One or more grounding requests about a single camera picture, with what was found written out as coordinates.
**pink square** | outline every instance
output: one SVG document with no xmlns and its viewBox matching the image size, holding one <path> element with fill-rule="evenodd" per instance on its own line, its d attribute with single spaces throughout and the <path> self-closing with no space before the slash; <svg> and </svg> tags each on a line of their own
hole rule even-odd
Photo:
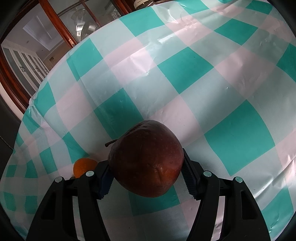
<svg viewBox="0 0 296 241">
<path fill-rule="evenodd" d="M 276 145 L 276 151 L 285 169 L 296 158 L 296 129 Z"/>
<path fill-rule="evenodd" d="M 126 85 L 137 77 L 147 75 L 156 66 L 145 47 L 133 38 L 106 55 L 105 62 L 118 81 Z"/>
<path fill-rule="evenodd" d="M 37 155 L 39 155 L 39 150 L 37 146 L 37 142 L 34 140 L 31 142 L 31 144 L 28 146 L 28 151 L 30 153 L 30 156 L 33 158 Z"/>
<path fill-rule="evenodd" d="M 268 31 L 271 34 L 290 43 L 293 37 L 291 29 L 283 21 L 268 15 L 265 21 L 260 26 L 261 29 Z"/>
<path fill-rule="evenodd" d="M 212 32 L 212 30 L 203 26 L 191 15 L 187 15 L 173 22 L 167 23 L 166 26 L 172 30 L 187 46 L 192 45 Z"/>
<path fill-rule="evenodd" d="M 149 119 L 166 125 L 176 135 L 183 147 L 203 135 L 198 121 L 180 95 Z"/>
<path fill-rule="evenodd" d="M 46 121 L 41 122 L 41 127 L 45 132 L 49 146 L 52 146 L 53 144 L 61 140 L 61 137 L 49 126 Z"/>
<path fill-rule="evenodd" d="M 71 130 L 92 112 L 92 108 L 78 83 L 75 83 L 68 90 L 68 92 L 57 102 L 56 106 L 57 111 L 68 130 Z"/>
<path fill-rule="evenodd" d="M 190 199 L 188 201 L 181 203 L 182 212 L 184 214 L 189 229 L 191 229 L 193 226 L 193 222 L 196 218 L 199 206 L 200 200 L 196 201 L 195 199 Z"/>
<path fill-rule="evenodd" d="M 215 68 L 247 99 L 266 80 L 274 64 L 240 47 Z"/>
<path fill-rule="evenodd" d="M 234 18 L 239 15 L 244 9 L 242 7 L 237 7 L 233 4 L 223 4 L 211 8 L 212 11 L 219 13 L 222 16 Z"/>
</svg>

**apple stem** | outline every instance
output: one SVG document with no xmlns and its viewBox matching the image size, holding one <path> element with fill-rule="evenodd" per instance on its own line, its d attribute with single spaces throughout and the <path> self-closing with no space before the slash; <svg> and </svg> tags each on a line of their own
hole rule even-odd
<svg viewBox="0 0 296 241">
<path fill-rule="evenodd" d="M 109 142 L 107 142 L 106 144 L 105 144 L 105 147 L 108 147 L 110 144 L 112 144 L 112 143 L 114 143 L 114 142 L 116 142 L 117 141 L 117 139 L 115 139 L 115 140 L 113 140 L 113 141 L 109 141 Z"/>
</svg>

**glass cabinet door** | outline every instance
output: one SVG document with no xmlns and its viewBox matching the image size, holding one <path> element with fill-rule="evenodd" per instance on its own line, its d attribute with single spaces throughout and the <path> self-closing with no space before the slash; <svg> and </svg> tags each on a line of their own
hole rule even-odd
<svg viewBox="0 0 296 241">
<path fill-rule="evenodd" d="M 31 55 L 29 55 L 29 54 L 28 54 L 28 56 L 29 56 L 29 59 L 32 61 L 33 65 L 35 66 L 35 69 L 37 70 L 37 72 L 38 72 L 39 74 L 41 74 L 41 76 L 42 76 L 43 78 L 45 78 L 45 74 L 41 71 L 39 65 L 37 65 L 37 64 L 35 63 L 35 61 L 33 60 L 33 57 L 32 57 Z"/>
<path fill-rule="evenodd" d="M 36 89 L 36 91 L 38 90 L 40 83 L 38 82 L 37 78 L 35 78 L 35 76 L 33 76 L 33 74 L 31 73 L 31 71 L 29 70 L 29 68 L 27 67 L 27 65 L 25 64 L 25 62 L 23 61 L 23 59 L 20 56 L 20 53 L 18 51 L 13 51 L 17 60 L 19 61 L 20 65 L 23 67 L 25 73 L 28 75 L 29 79 L 28 81 L 31 82 L 30 84 L 34 87 L 34 89 Z"/>
<path fill-rule="evenodd" d="M 98 1 L 98 0 L 84 0 L 85 4 L 93 12 L 96 19 L 99 21 L 101 26 L 106 25 L 121 17 L 120 13 L 110 2 L 110 0 Z"/>
<path fill-rule="evenodd" d="M 100 28 L 85 7 L 77 0 L 49 0 L 48 2 L 77 43 Z"/>
<path fill-rule="evenodd" d="M 43 78 L 41 77 L 41 75 L 37 72 L 35 67 L 33 67 L 33 63 L 31 63 L 31 61 L 29 60 L 29 57 L 25 53 L 22 53 L 22 56 L 24 57 L 25 61 L 28 63 L 29 67 L 33 70 L 36 77 L 40 80 L 40 82 L 43 81 Z"/>
<path fill-rule="evenodd" d="M 47 67 L 44 65 L 44 63 L 41 61 L 40 58 L 37 58 L 38 62 L 40 63 L 40 66 L 43 67 L 44 71 L 48 74 L 49 70 L 47 69 Z"/>
<path fill-rule="evenodd" d="M 77 43 L 121 17 L 110 0 L 48 0 Z"/>
<path fill-rule="evenodd" d="M 44 70 L 43 66 L 39 63 L 39 61 L 37 60 L 36 57 L 33 57 L 33 59 L 35 60 L 35 63 L 39 66 L 39 69 L 42 71 L 42 73 L 47 76 L 46 71 Z"/>
<path fill-rule="evenodd" d="M 14 72 L 15 76 L 17 77 L 20 84 L 24 87 L 26 92 L 30 96 L 35 94 L 36 89 L 33 88 L 33 86 L 28 82 L 27 78 L 24 75 L 24 73 L 25 73 L 24 67 L 20 66 L 18 61 L 16 59 L 14 59 L 12 53 L 10 52 L 10 50 L 8 48 L 3 48 L 3 52 L 5 54 L 5 57 L 10 65 L 12 71 Z"/>
</svg>

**orange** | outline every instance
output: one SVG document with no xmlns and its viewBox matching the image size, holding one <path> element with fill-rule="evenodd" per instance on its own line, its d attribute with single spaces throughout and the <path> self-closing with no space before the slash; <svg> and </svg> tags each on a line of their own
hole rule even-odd
<svg viewBox="0 0 296 241">
<path fill-rule="evenodd" d="M 73 166 L 73 173 L 75 178 L 80 178 L 87 171 L 93 171 L 97 162 L 89 158 L 80 158 L 78 159 Z"/>
</svg>

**ceiling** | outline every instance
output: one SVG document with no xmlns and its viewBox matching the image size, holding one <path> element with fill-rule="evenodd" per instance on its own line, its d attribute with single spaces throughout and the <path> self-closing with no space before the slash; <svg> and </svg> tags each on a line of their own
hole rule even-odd
<svg viewBox="0 0 296 241">
<path fill-rule="evenodd" d="M 36 52 L 41 59 L 63 41 L 40 4 L 14 26 L 6 39 Z"/>
</svg>

